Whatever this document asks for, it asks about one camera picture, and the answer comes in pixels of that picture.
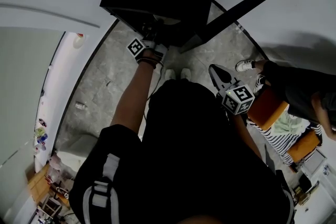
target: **person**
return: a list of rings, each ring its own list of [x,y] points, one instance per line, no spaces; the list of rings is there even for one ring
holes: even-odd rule
[[[79,221],[287,223],[288,196],[241,116],[229,122],[213,93],[190,82],[188,69],[180,80],[167,70],[138,138],[157,62],[150,50],[143,56],[75,178],[69,201]]]
[[[327,136],[336,141],[336,76],[313,70],[281,67],[269,60],[244,60],[236,70],[257,68],[255,89],[271,86],[301,118],[320,123]]]

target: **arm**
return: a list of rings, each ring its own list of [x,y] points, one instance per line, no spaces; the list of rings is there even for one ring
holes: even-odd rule
[[[335,131],[331,128],[331,124],[330,124],[329,117],[328,117],[328,112],[327,110],[323,109],[321,105],[321,98],[320,98],[319,92],[316,92],[311,96],[311,104],[327,136],[330,139],[333,139],[336,141],[336,134],[335,134]]]
[[[155,58],[150,50],[143,54]],[[148,98],[154,68],[147,62],[139,63],[130,84],[122,94],[111,125],[120,124],[138,133]]]
[[[234,128],[237,131],[237,134],[239,135],[239,137],[262,160],[260,151],[256,143],[254,143],[250,133],[246,129],[246,126],[244,125],[244,121],[242,117],[240,115],[232,115],[230,119],[233,122]]]

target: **gray floor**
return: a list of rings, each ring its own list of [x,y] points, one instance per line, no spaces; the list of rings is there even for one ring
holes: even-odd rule
[[[212,5],[209,21],[220,14],[222,11]],[[64,142],[76,135],[99,136],[101,129],[109,126],[121,94],[137,68],[134,59],[126,50],[126,45],[135,36],[137,34],[134,31],[119,22],[105,40],[76,89],[61,125],[56,148],[60,148]],[[178,74],[182,68],[188,67],[191,69],[193,82],[198,82],[216,93],[207,71],[208,66],[216,63],[234,70],[235,64],[243,59],[261,59],[261,55],[245,34],[236,25],[231,25],[207,44],[182,55],[178,53],[176,48],[170,48],[164,68],[173,68]],[[238,73],[237,77],[253,89],[256,74],[257,71],[249,70]],[[153,75],[150,92],[153,91],[159,76],[160,69],[157,68]],[[163,82],[164,78],[161,79],[159,85],[162,85]],[[85,104],[87,108],[85,110],[76,109],[76,101]],[[139,133],[140,138],[142,138],[144,128],[145,121],[143,120]],[[256,129],[251,127],[248,129],[264,156],[266,140]],[[267,148],[271,158],[275,161],[276,169],[282,169],[288,184],[294,187],[298,182],[298,175],[292,173],[282,163],[280,157],[268,144]]]

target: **cable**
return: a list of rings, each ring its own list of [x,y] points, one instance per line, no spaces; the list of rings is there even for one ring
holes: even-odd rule
[[[150,98],[152,97],[153,94],[155,94],[156,89],[157,89],[158,86],[159,86],[159,82],[160,82],[160,80],[161,80],[161,78],[162,78],[162,72],[163,72],[164,65],[163,65],[163,63],[161,63],[161,62],[158,62],[158,63],[161,65],[160,76],[159,76],[158,82],[157,82],[157,84],[156,84],[154,90],[152,91],[152,93],[151,93],[151,94],[149,95],[149,97],[147,98],[147,101],[150,100]],[[147,118],[146,118],[145,112],[143,112],[143,117],[145,118],[145,121],[146,121],[146,123],[147,123]]]

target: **foot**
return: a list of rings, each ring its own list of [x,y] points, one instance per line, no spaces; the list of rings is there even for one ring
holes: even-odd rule
[[[181,71],[181,79],[191,80],[191,71],[189,68],[183,68]]]
[[[265,76],[262,75],[261,73],[259,73],[257,75],[256,85],[253,89],[253,94],[254,95],[256,95],[258,93],[258,91],[260,91],[262,89],[262,87],[264,86],[264,84],[261,82],[262,80],[265,80]]]
[[[166,74],[164,75],[165,80],[176,79],[176,74],[173,69],[167,69]]]
[[[252,62],[254,62],[254,61],[253,60],[240,61],[236,64],[236,70],[238,72],[243,72],[245,70],[253,69]]]

